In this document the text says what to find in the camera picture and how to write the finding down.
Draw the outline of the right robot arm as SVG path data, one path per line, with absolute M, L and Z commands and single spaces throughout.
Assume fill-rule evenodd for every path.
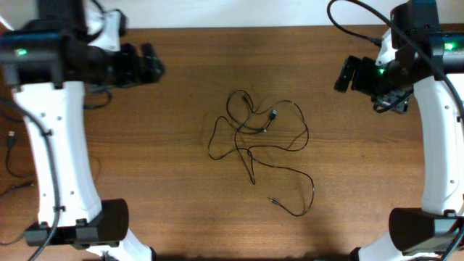
M 463 34 L 443 31 L 435 1 L 407 1 L 385 18 L 375 59 L 348 57 L 334 88 L 359 91 L 377 113 L 415 98 L 423 131 L 421 205 L 396 208 L 389 229 L 351 260 L 446 260 L 463 250 Z

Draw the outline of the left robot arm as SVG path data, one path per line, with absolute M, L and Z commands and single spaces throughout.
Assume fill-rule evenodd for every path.
M 153 46 L 120 43 L 127 18 L 99 3 L 39 1 L 38 16 L 1 36 L 1 68 L 28 130 L 39 189 L 36 222 L 24 233 L 36 254 L 70 245 L 105 260 L 155 260 L 129 228 L 123 199 L 99 197 L 83 121 L 86 89 L 100 92 L 161 80 Z

